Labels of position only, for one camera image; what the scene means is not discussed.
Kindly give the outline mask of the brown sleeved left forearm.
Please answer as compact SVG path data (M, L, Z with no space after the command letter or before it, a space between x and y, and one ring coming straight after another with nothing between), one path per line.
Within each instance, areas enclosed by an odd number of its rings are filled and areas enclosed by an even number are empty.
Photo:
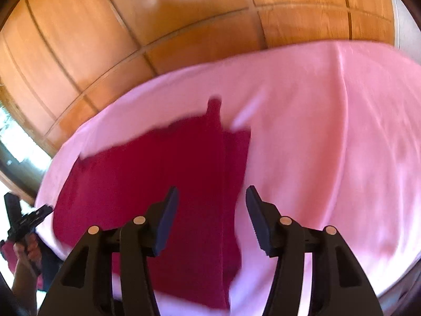
M19 253L11 291L29 315L37 315L38 313L36 302L37 280L38 277L33 271L27 255L25 252Z

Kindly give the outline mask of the person's left hand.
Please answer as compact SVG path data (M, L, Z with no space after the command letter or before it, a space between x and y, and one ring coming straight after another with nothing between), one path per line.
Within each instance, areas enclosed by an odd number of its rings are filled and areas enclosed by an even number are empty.
M24 243L15 243L14 252L20 263L23 263L29 268L35 265L38 269L41 269L42 255L36 234L27 235Z

